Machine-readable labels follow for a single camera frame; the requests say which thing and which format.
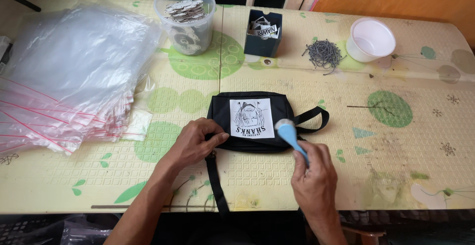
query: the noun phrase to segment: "dark blue box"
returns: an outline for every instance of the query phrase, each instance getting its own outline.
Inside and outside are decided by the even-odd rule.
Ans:
[[[276,25],[280,28],[278,38],[262,39],[260,36],[253,36],[249,34],[249,24],[252,21],[264,16],[271,25]],[[262,57],[273,58],[276,55],[277,48],[282,40],[282,14],[269,12],[264,14],[260,10],[252,9],[249,12],[249,20],[246,25],[246,43],[244,44],[244,54],[257,55]]]

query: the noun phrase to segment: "green triangle pattern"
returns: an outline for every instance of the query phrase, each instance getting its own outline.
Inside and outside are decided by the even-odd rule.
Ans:
[[[368,150],[368,149],[358,147],[358,146],[355,146],[355,150],[356,150],[357,155],[373,152],[372,150]]]
[[[371,136],[376,135],[375,132],[359,129],[359,128],[356,128],[356,127],[353,127],[353,133],[355,135],[355,139],[366,138],[366,137],[371,137]]]

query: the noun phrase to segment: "black pouch bag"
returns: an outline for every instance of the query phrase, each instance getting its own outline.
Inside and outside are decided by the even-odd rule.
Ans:
[[[297,126],[319,114],[322,115],[319,128]],[[212,97],[208,110],[208,119],[216,121],[230,135],[228,140],[217,148],[254,153],[275,153],[290,148],[274,129],[276,122],[281,119],[292,120],[296,125],[297,138],[302,140],[298,134],[317,132],[326,126],[329,118],[329,113],[318,106],[294,116],[285,95],[265,91],[223,92]],[[206,165],[218,211],[222,218],[226,218],[229,208],[219,183],[214,154],[206,157]]]

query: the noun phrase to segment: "white plastic cup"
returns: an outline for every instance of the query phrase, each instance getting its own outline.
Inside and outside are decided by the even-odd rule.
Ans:
[[[348,54],[355,60],[367,63],[391,54],[396,39],[391,29],[374,18],[356,20],[346,42]]]
[[[199,55],[210,46],[213,34],[213,15],[216,9],[215,0],[203,0],[201,3],[204,12],[208,14],[192,23],[179,23],[165,17],[171,17],[165,13],[165,6],[182,0],[154,0],[153,8],[162,21],[163,29],[168,34],[173,47],[185,55]]]

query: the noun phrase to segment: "foam mat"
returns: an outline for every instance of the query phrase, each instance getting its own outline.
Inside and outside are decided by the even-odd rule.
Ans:
[[[28,1],[56,11],[78,0]],[[109,1],[158,19],[152,0]],[[48,150],[1,157],[0,213],[124,211],[181,128],[206,116],[211,96],[252,90],[286,94],[295,114],[317,105],[329,111],[328,125],[304,138],[330,148],[338,209],[475,207],[475,57],[453,25],[381,18],[395,34],[394,53],[367,64],[347,57],[323,76],[328,70],[301,56],[305,44],[328,39],[345,56],[359,16],[256,8],[284,18],[276,58],[264,58],[243,54],[250,9],[217,5],[205,54],[183,56],[169,41],[156,51],[145,141],[86,142],[69,158]],[[15,40],[30,12],[0,0],[0,35]],[[318,124],[314,118],[304,126]],[[217,156],[231,210],[298,208],[290,151]],[[172,190],[164,211],[217,211],[204,162],[183,170]]]

